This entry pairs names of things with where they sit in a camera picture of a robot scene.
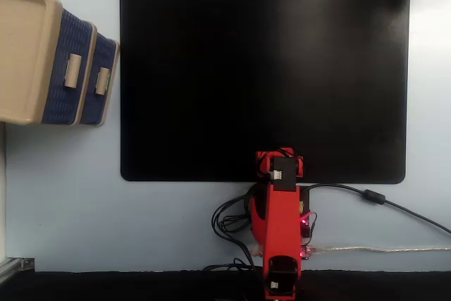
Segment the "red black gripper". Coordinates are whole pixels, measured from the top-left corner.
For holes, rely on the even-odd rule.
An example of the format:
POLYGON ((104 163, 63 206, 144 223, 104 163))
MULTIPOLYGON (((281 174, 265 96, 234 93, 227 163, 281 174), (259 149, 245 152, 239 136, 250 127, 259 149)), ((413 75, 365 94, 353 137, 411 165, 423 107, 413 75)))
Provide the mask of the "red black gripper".
POLYGON ((258 151, 256 153, 257 175, 260 178, 263 178, 270 173, 271 161, 276 157, 296 159, 296 176, 298 178, 302 178, 304 176, 303 156, 292 147, 279 147, 277 149, 269 151, 258 151))

